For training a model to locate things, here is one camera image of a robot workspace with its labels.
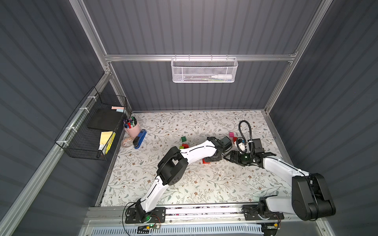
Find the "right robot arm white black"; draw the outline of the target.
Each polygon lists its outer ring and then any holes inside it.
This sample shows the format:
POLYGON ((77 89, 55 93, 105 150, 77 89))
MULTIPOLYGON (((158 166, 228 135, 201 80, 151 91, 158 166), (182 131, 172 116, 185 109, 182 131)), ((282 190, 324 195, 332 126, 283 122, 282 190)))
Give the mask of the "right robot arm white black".
POLYGON ((290 197, 277 194, 261 197, 257 212, 262 219, 273 214, 295 214, 303 221, 315 221, 336 214, 336 206, 324 176, 303 171, 290 165, 272 152, 266 152, 260 139, 245 141, 237 138, 236 149, 229 153, 229 161, 237 165, 257 166, 279 176, 291 187, 290 197))

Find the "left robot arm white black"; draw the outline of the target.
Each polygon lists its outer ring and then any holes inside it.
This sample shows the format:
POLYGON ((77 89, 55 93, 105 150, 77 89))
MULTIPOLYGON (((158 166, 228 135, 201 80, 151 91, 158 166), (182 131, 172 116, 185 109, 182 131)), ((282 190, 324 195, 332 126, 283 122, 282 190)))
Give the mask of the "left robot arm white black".
POLYGON ((151 188, 136 202, 138 214, 146 215, 152 212, 163 193, 182 178, 189 165, 207 157, 221 156, 231 147, 232 141, 228 137, 208 137, 205 142, 186 149, 172 147, 159 162, 157 176, 151 188))

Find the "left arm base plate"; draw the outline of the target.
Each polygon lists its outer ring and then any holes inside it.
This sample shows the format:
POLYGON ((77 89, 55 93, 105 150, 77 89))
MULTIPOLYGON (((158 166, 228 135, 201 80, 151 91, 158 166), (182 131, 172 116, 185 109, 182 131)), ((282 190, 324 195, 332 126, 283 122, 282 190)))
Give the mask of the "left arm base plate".
POLYGON ((165 207, 157 207, 148 213, 145 213, 144 210, 138 209, 136 207, 128 207, 126 209, 125 219, 123 221, 126 224, 164 223, 165 217, 166 217, 165 207))

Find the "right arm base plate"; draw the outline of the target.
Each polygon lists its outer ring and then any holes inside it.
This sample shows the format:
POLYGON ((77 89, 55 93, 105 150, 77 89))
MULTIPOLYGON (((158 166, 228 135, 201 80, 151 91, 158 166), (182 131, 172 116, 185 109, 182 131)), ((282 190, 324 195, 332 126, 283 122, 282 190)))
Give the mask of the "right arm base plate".
POLYGON ((242 205, 241 209, 245 220, 283 220, 284 214, 268 210, 264 205, 242 205))

